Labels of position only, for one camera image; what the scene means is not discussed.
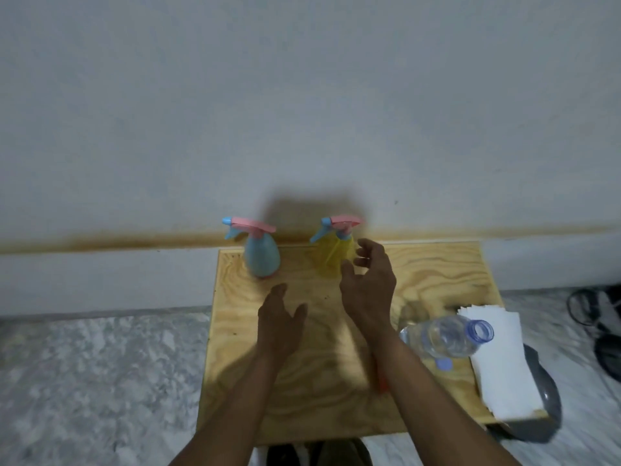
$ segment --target plywood tabletop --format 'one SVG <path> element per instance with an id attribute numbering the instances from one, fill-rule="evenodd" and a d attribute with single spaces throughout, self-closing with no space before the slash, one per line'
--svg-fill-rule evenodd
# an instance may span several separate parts
<path id="1" fill-rule="evenodd" d="M 256 343 L 257 311 L 269 289 L 286 282 L 287 309 L 308 303 L 309 314 L 299 351 L 276 380 L 258 444 L 405 432 L 391 395 L 377 393 L 372 356 L 343 310 L 338 280 L 316 274 L 313 247 L 280 250 L 281 268 L 268 280 L 249 275 L 241 249 L 220 251 L 198 427 L 242 376 Z M 397 276 L 396 329 L 462 305 L 503 305 L 476 242 L 386 245 L 386 253 Z M 454 360 L 450 372 L 427 367 L 477 422 L 496 422 L 481 402 L 469 359 Z"/>

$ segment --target spray bottle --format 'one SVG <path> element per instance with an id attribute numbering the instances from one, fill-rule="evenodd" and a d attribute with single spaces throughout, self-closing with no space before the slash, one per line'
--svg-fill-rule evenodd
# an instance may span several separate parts
<path id="1" fill-rule="evenodd" d="M 315 251 L 315 266 L 319 274 L 337 278 L 341 274 L 341 261 L 354 257 L 353 227 L 362 220 L 356 216 L 332 216 L 321 220 L 322 228 L 310 238 L 311 243 L 319 241 Z"/>
<path id="2" fill-rule="evenodd" d="M 232 239 L 242 232 L 248 233 L 244 259 L 250 273 L 257 278 L 268 278 L 276 272 L 280 266 L 280 252 L 270 235 L 276 231 L 274 226 L 241 217 L 225 217 L 222 223 L 230 226 L 225 239 Z"/>

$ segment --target pink spray head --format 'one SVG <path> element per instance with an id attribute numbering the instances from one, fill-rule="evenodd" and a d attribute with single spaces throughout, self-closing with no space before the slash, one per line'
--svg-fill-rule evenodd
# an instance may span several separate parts
<path id="1" fill-rule="evenodd" d="M 224 237 L 225 239 L 232 239 L 242 232 L 247 232 L 251 237 L 260 239 L 263 234 L 273 234 L 276 231 L 274 226 L 242 217 L 225 217 L 222 219 L 222 223 L 230 226 L 229 233 Z"/>
<path id="2" fill-rule="evenodd" d="M 361 224 L 362 219 L 356 216 L 349 216 L 347 214 L 342 214 L 340 216 L 332 216 L 332 217 L 323 217 L 321 219 L 322 228 L 319 229 L 318 233 L 313 235 L 310 238 L 311 243 L 317 242 L 324 235 L 329 232 L 336 230 L 337 237 L 341 240 L 347 240 L 350 238 L 352 234 L 352 229 L 357 225 Z"/>

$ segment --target plastic bottle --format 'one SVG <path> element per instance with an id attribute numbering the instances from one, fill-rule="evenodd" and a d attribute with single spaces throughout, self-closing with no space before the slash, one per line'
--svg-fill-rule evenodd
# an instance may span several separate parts
<path id="1" fill-rule="evenodd" d="M 359 217 L 348 215 L 322 218 L 322 228 L 310 238 L 311 243 L 319 241 L 313 258 L 319 274 L 328 278 L 340 276 L 341 261 L 354 257 L 352 229 L 361 222 Z"/>
<path id="2" fill-rule="evenodd" d="M 399 337 L 421 358 L 434 358 L 436 366 L 448 371 L 451 358 L 465 358 L 494 337 L 490 323 L 470 320 L 459 314 L 440 317 L 405 327 Z"/>
<path id="3" fill-rule="evenodd" d="M 268 278 L 280 267 L 280 252 L 270 234 L 276 231 L 274 226 L 241 217 L 225 217 L 222 223 L 230 226 L 225 239 L 232 239 L 242 232 L 248 233 L 244 247 L 244 259 L 248 271 L 257 278 Z"/>

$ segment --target person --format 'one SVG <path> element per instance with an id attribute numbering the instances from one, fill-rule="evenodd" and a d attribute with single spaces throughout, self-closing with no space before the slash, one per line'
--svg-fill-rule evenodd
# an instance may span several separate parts
<path id="1" fill-rule="evenodd" d="M 358 258 L 353 263 L 368 271 L 355 274 L 352 262 L 342 262 L 343 307 L 377 359 L 421 461 L 425 466 L 518 465 L 401 342 L 390 322 L 396 285 L 390 260 L 379 243 L 360 239 L 358 244 Z M 256 350 L 250 366 L 171 466 L 248 464 L 276 375 L 298 348 L 304 329 L 307 307 L 300 305 L 290 316 L 283 304 L 286 289 L 285 284 L 274 286 L 265 298 L 258 312 Z M 328 450 L 325 446 L 330 443 L 325 442 L 323 449 Z M 332 455 L 340 462 L 331 464 L 369 464 L 368 452 L 360 452 L 359 445 L 360 441 L 354 444 L 357 449 L 350 448 L 350 452 L 357 451 L 359 457 L 366 457 L 361 462 L 346 462 L 347 456 L 341 454 Z M 321 462 L 326 456 L 329 455 L 320 452 L 318 460 Z"/>

